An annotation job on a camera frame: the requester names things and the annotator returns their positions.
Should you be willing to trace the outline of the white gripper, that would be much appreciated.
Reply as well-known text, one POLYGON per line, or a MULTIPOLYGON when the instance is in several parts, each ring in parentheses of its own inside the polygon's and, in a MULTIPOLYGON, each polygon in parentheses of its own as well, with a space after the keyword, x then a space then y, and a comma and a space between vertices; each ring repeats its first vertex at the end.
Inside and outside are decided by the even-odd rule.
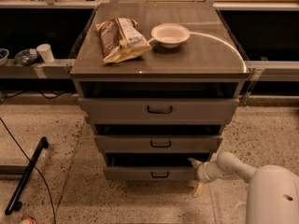
POLYGON ((198 197, 204 191, 206 187, 205 183, 210 183, 213 181, 212 168, 214 164, 210 161, 201 163, 199 160, 196 160, 194 158, 189 158, 189 161, 191 162, 193 168, 197 169, 196 171, 197 178, 199 181, 201 181, 195 183, 193 193, 192 193, 193 197, 198 197))

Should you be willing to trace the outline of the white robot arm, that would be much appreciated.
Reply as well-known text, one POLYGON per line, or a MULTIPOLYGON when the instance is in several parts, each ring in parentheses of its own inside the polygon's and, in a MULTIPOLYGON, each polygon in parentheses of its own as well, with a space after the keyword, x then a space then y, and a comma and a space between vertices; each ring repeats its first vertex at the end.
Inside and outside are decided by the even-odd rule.
POLYGON ((217 179, 241 178, 249 184, 246 224, 299 224, 299 176, 277 165, 255 168, 230 152, 214 161, 189 158, 198 180, 195 193, 217 179))

